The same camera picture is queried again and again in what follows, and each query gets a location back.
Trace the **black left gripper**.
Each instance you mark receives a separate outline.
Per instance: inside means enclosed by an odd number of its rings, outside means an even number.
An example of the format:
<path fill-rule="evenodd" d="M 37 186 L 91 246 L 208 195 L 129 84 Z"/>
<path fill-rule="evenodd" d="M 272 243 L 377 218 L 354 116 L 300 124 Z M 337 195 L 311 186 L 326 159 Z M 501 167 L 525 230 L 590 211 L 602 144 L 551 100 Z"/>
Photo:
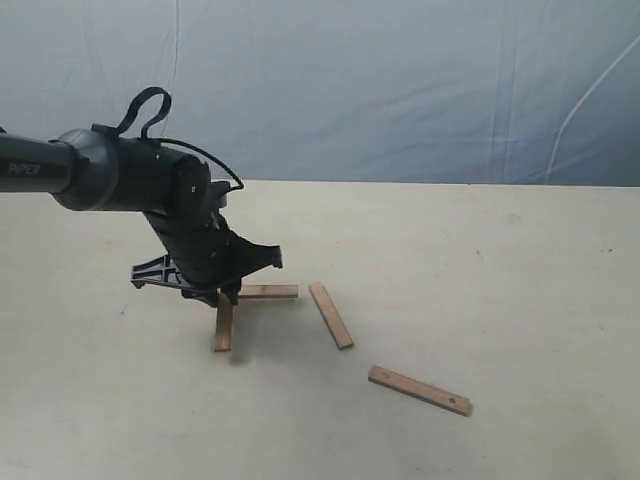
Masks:
<path fill-rule="evenodd" d="M 137 289 L 161 286 L 209 306 L 218 305 L 218 300 L 237 305 L 243 278 L 268 267 L 283 267 L 278 245 L 246 240 L 219 213 L 205 226 L 151 212 L 144 216 L 166 254 L 132 267 L 130 281 Z"/>

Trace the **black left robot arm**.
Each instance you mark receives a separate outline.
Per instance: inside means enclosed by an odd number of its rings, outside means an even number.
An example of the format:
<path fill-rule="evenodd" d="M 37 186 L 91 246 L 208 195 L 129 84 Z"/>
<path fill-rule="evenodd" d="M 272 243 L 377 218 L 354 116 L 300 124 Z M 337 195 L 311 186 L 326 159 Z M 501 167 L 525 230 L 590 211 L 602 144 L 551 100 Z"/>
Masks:
<path fill-rule="evenodd" d="M 1 135 L 2 192 L 47 193 L 70 211 L 142 213 L 166 252 L 133 266 L 132 285 L 176 289 L 212 307 L 221 295 L 237 304 L 245 277 L 283 265 L 279 246 L 229 227 L 221 210 L 234 189 L 162 141 L 84 129 L 52 141 Z"/>

